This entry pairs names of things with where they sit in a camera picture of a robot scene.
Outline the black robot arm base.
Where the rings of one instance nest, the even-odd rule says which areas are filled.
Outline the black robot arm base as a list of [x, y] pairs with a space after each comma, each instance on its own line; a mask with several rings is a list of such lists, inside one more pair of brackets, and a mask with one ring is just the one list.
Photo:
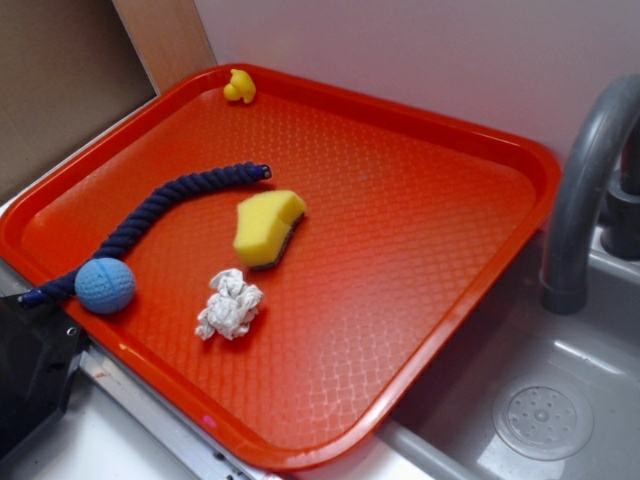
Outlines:
[[86, 344], [81, 326], [55, 304], [27, 309], [1, 299], [1, 463], [66, 412]]

